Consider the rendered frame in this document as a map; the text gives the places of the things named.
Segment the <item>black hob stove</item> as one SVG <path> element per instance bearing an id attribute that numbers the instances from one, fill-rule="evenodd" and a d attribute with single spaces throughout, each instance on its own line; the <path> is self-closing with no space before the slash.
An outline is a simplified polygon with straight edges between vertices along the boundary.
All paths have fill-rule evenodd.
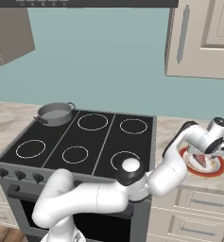
<path id="1" fill-rule="evenodd" d="M 74 110 L 72 120 L 59 127 L 32 121 L 0 154 L 0 168 L 9 172 L 0 176 L 0 183 L 17 223 L 23 213 L 16 213 L 18 205 L 7 195 L 11 184 L 39 196 L 59 168 L 71 171 L 74 181 L 83 182 L 113 182 L 119 163 L 130 157 L 140 160 L 146 171 L 153 169 L 156 123 L 154 116 L 83 110 Z M 19 181 L 17 171 L 26 177 Z M 36 183 L 35 174 L 42 175 L 43 181 Z M 28 242 L 41 241 L 18 225 Z"/>

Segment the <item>grey metal pot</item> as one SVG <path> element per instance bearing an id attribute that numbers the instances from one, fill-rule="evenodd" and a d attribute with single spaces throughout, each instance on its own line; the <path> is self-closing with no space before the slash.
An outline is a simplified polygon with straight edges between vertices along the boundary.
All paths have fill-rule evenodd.
<path id="1" fill-rule="evenodd" d="M 55 102 L 43 105 L 38 109 L 34 119 L 47 127 L 58 127 L 68 123 L 73 116 L 76 105 L 72 102 Z"/>

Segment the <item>beige wall cupboard door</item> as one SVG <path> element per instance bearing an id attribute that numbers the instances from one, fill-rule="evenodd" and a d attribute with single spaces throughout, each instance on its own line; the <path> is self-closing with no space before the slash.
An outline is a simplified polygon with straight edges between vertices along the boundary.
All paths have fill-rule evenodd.
<path id="1" fill-rule="evenodd" d="M 183 10 L 190 17 L 181 63 L 177 62 Z M 164 71 L 167 76 L 224 78 L 224 0 L 179 0 L 169 11 Z"/>

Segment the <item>black oven door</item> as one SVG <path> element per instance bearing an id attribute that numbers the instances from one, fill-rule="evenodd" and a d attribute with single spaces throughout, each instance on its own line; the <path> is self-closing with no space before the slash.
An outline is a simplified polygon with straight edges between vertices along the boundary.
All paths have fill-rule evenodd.
<path id="1" fill-rule="evenodd" d="M 23 214 L 18 217 L 18 223 L 23 226 L 27 235 L 42 238 L 48 232 L 37 226 L 32 220 L 32 212 L 26 212 L 21 202 L 13 199 L 18 208 L 16 213 Z M 87 242 L 129 242 L 131 219 L 109 216 L 109 214 L 77 214 L 74 221 L 78 229 L 84 234 Z"/>

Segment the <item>beige wall cupboard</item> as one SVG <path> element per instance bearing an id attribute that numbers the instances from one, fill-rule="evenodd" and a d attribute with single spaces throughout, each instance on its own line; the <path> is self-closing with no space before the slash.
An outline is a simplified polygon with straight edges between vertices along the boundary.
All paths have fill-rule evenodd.
<path id="1" fill-rule="evenodd" d="M 0 66 L 34 50 L 27 9 L 0 8 Z"/>

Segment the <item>red-rimmed white plate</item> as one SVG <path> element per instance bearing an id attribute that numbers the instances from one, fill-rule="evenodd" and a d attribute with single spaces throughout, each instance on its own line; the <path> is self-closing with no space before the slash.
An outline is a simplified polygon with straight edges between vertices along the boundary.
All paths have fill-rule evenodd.
<path id="1" fill-rule="evenodd" d="M 180 155 L 182 156 L 183 160 L 187 164 L 187 169 L 190 173 L 206 177 L 212 178 L 220 176 L 224 173 L 224 159 L 221 156 L 216 156 L 211 158 L 209 156 L 204 155 L 206 159 L 207 167 L 203 168 L 198 162 L 195 161 L 193 158 L 194 154 L 190 154 L 187 152 L 187 147 L 184 147 L 180 150 Z"/>

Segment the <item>red frozen meat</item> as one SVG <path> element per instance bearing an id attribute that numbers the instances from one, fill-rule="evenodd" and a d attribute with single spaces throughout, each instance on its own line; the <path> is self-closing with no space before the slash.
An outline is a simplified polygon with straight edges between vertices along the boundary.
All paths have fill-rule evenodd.
<path id="1" fill-rule="evenodd" d="M 196 162 L 198 162 L 203 168 L 207 167 L 206 164 L 206 159 L 204 155 L 198 155 L 198 154 L 194 154 L 193 158 L 195 159 Z"/>

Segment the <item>dark range hood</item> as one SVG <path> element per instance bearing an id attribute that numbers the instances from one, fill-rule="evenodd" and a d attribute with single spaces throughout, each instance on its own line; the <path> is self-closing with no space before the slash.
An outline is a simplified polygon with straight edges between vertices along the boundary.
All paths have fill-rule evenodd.
<path id="1" fill-rule="evenodd" d="M 0 0 L 8 7 L 26 8 L 176 8 L 179 0 Z"/>

